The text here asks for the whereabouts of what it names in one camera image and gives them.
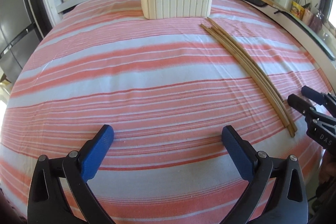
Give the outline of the striped pink white tablecloth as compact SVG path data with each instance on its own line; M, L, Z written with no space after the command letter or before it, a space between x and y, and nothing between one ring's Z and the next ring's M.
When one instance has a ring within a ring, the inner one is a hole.
M88 182L117 223L219 223L247 183L221 142L228 124L256 150L296 155L309 180L322 148L303 116L291 137L203 18L147 20L140 0L91 0L27 61L1 131L1 190L26 215L37 159L66 156L109 124L114 142Z

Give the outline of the grey steel refrigerator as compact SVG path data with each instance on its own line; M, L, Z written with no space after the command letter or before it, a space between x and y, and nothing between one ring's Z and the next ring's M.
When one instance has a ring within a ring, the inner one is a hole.
M1 69L11 83L41 41L28 0L1 0Z

